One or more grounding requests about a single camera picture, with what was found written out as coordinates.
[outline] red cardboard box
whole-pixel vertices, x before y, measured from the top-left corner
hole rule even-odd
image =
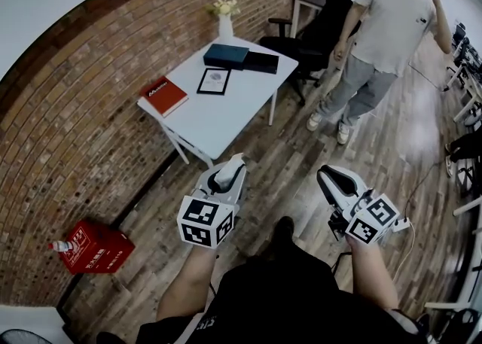
[[[74,249],[59,253],[70,273],[114,273],[134,250],[119,230],[87,220],[79,221],[67,235]]]

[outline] man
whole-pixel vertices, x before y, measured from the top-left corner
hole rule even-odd
[[[216,251],[194,246],[162,296],[157,322],[141,326],[137,344],[247,342],[424,342],[415,323],[395,311],[398,296],[377,245],[350,239],[353,290],[338,290],[330,267],[292,241],[283,217],[260,257],[226,273],[203,315]]]
[[[346,144],[349,128],[355,126],[362,114],[373,110],[393,81],[402,76],[424,34],[433,32],[442,51],[450,53],[450,29],[441,0],[432,2],[355,0],[334,48],[336,60],[342,59],[346,41],[360,17],[365,11],[369,16],[360,26],[340,83],[311,114],[308,130],[314,131],[323,117],[331,116],[348,103],[338,123],[337,136],[340,145]]]

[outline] red brick wall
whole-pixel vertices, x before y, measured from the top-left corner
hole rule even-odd
[[[55,305],[71,276],[47,243],[86,216],[111,223],[172,151],[137,93],[216,36],[213,1],[87,0],[0,82],[0,303]],[[251,41],[291,14],[238,1]]]

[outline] book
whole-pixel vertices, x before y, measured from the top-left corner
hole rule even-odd
[[[165,76],[141,90],[146,98],[163,117],[167,117],[188,100],[188,95]]]

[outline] picture frame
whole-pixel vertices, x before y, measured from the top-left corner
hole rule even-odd
[[[206,68],[196,93],[224,95],[230,74],[227,68]]]

